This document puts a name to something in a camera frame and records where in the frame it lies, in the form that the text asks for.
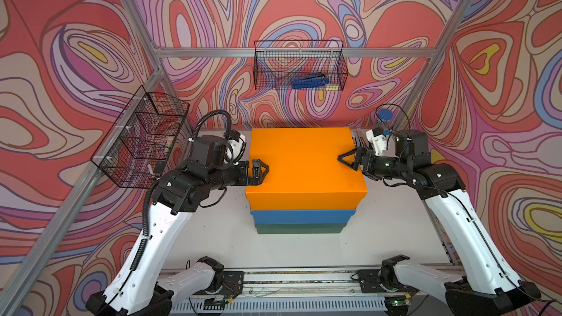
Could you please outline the orange shoebox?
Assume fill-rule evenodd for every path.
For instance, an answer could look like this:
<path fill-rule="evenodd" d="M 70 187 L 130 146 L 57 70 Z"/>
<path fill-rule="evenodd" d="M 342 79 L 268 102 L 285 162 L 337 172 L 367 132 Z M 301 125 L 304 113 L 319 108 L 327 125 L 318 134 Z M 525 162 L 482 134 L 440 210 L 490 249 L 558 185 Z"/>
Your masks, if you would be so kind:
<path fill-rule="evenodd" d="M 250 159 L 269 166 L 263 184 L 247 187 L 253 211 L 353 210 L 367 194 L 363 175 L 338 161 L 354 148 L 348 128 L 254 129 Z"/>

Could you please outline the blue shoebox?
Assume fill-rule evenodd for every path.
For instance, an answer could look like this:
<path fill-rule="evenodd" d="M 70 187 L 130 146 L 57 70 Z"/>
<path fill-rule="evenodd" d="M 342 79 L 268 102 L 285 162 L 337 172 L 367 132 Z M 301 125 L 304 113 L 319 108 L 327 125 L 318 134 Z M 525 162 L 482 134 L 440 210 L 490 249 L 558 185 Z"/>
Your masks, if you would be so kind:
<path fill-rule="evenodd" d="M 356 209 L 251 210 L 257 225 L 346 225 Z"/>

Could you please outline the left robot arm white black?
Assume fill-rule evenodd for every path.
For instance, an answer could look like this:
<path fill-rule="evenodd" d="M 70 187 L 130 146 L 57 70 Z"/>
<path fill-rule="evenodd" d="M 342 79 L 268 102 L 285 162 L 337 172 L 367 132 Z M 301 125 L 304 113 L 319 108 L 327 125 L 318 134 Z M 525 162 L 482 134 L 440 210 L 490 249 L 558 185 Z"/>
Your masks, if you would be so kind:
<path fill-rule="evenodd" d="M 172 246 L 213 190 L 259 186 L 269 166 L 242 160 L 241 140 L 228 111 L 204 115 L 190 139 L 188 158 L 161 175 L 143 199 L 142 229 L 133 251 L 110 285 L 92 294 L 86 308 L 94 315 L 169 315 L 175 304 L 200 291 L 222 288 L 224 266 L 210 257 L 167 279 L 160 279 Z"/>

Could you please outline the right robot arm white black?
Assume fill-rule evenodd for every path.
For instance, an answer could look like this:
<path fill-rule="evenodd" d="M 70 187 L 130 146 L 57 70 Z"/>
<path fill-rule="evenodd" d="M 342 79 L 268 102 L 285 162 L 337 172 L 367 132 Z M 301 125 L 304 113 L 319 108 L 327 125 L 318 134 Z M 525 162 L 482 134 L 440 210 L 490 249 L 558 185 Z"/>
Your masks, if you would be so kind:
<path fill-rule="evenodd" d="M 382 262 L 382 289 L 416 288 L 445 303 L 454 315 L 504 315 L 540 300 L 536 284 L 522 279 L 496 247 L 459 173 L 449 164 L 432 161 L 426 133 L 394 133 L 393 157 L 383 155 L 384 135 L 378 130 L 368 134 L 370 147 L 358 146 L 340 154 L 338 161 L 368 178 L 396 180 L 398 186 L 414 189 L 445 229 L 465 271 L 447 275 L 396 255 Z"/>

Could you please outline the silver stapler on table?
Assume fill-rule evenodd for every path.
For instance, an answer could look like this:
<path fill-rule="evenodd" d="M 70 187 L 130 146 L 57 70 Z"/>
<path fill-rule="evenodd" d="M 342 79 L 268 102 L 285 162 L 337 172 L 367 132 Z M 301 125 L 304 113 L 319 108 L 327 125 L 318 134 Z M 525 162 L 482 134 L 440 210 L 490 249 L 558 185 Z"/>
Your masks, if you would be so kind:
<path fill-rule="evenodd" d="M 352 132 L 352 138 L 354 140 L 354 146 L 355 147 L 363 147 L 364 146 L 363 137 L 362 137 L 360 131 L 354 130 Z"/>

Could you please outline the clear bottle blue cap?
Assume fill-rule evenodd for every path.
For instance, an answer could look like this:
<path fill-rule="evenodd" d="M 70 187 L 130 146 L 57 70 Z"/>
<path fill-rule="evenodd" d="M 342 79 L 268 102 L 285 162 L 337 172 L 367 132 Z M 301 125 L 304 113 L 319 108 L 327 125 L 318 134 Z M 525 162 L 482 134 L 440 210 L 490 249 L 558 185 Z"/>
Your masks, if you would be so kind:
<path fill-rule="evenodd" d="M 391 123 L 394 114 L 388 108 L 381 108 L 377 111 L 378 125 L 386 130 L 391 130 Z"/>

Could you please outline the green shoebox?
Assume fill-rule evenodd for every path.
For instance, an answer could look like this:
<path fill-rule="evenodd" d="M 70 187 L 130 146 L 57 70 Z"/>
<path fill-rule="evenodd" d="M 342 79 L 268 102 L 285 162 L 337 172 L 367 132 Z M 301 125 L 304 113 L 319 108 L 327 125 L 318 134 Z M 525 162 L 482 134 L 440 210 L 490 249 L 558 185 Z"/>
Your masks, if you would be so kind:
<path fill-rule="evenodd" d="M 255 228 L 258 234 L 338 234 L 343 231 L 346 224 L 304 224 L 304 225 L 258 225 Z"/>

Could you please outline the blue stapler in basket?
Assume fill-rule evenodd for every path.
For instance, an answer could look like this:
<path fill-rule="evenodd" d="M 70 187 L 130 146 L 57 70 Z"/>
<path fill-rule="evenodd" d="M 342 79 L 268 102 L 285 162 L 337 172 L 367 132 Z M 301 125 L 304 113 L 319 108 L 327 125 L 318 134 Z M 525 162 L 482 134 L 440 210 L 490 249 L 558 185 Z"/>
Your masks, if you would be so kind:
<path fill-rule="evenodd" d="M 329 79 L 324 74 L 312 74 L 294 79 L 292 89 L 316 89 L 329 84 Z"/>

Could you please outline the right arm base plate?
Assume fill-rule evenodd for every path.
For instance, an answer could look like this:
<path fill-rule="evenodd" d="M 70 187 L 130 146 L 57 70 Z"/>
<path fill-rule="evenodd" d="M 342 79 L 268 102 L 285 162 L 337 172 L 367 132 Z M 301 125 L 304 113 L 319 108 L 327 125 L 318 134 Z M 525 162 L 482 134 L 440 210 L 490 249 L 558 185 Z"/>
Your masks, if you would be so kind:
<path fill-rule="evenodd" d="M 419 290 L 410 286 L 385 287 L 381 281 L 380 269 L 360 269 L 351 275 L 351 280 L 359 283 L 362 293 L 402 293 L 418 294 Z"/>

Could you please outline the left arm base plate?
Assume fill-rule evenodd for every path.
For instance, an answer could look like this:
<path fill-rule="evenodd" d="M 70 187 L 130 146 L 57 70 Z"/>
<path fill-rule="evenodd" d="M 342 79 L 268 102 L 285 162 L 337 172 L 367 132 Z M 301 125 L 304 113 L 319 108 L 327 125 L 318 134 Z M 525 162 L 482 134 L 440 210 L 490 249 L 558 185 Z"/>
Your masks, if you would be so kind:
<path fill-rule="evenodd" d="M 226 271 L 216 274 L 207 288 L 209 294 L 221 294 L 226 296 L 238 296 L 243 291 L 244 272 Z"/>

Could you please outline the aluminium front rail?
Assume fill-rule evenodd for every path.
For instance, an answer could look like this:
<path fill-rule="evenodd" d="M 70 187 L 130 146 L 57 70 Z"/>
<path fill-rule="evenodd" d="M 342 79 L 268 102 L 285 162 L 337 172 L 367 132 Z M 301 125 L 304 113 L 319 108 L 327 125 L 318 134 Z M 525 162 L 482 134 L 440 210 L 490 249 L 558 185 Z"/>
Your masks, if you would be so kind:
<path fill-rule="evenodd" d="M 466 284 L 466 278 L 458 274 L 432 269 L 429 266 L 415 265 L 418 272 L 428 272 L 426 282 L 398 282 L 396 276 L 389 276 L 389 269 L 381 268 L 381 281 L 385 287 L 400 285 L 416 288 L 419 292 L 430 294 L 436 298 L 443 298 L 447 285 Z M 362 293 L 358 282 L 351 280 L 351 275 L 357 271 L 349 269 L 327 269 L 317 271 L 297 271 L 291 269 L 240 270 L 244 272 L 243 291 L 240 295 L 264 297 L 268 295 L 332 295 L 343 293 Z M 179 303 L 193 295 L 221 295 L 209 294 L 207 288 L 216 274 L 226 272 L 223 266 L 215 260 L 205 258 L 189 269 L 177 274 L 157 278 L 148 289 L 148 297 L 162 294 L 172 298 L 172 302 Z M 388 296 L 405 296 L 402 293 L 364 293 L 382 294 Z"/>

